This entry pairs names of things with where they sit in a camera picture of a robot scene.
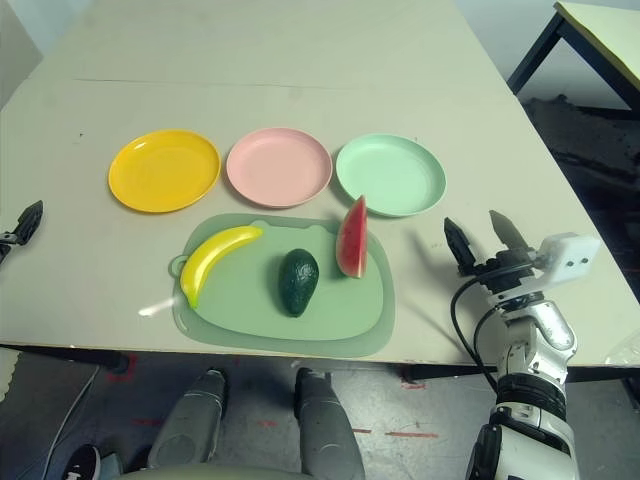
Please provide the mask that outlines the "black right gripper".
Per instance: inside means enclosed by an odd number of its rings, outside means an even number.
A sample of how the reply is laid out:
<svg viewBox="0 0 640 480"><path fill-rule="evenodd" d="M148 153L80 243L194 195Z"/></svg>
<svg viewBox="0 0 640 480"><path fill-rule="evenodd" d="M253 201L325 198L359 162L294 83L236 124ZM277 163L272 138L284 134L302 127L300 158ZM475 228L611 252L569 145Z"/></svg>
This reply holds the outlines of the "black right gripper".
<svg viewBox="0 0 640 480"><path fill-rule="evenodd" d="M495 210L490 210L489 215L495 234L507 250L498 252L494 258L482 264L476 264L470 242L463 230L449 217L444 219L446 242L458 264L458 271L463 277L472 277L458 289L457 298L478 283L486 287L492 295L498 296L499 307L525 307L544 300L541 291L520 294L511 300L506 299L508 290L521 286L523 279L533 277L533 249L508 217Z"/></svg>

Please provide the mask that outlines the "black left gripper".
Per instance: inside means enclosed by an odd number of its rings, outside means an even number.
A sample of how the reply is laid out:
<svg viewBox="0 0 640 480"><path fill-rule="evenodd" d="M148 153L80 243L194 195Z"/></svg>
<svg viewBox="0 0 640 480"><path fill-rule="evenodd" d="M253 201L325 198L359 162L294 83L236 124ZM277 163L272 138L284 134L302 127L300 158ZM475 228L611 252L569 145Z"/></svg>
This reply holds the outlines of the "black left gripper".
<svg viewBox="0 0 640 480"><path fill-rule="evenodd" d="M0 236L0 263L3 263L13 245L26 245L38 229L43 215L43 201L29 205L19 216L14 233L5 232Z"/></svg>

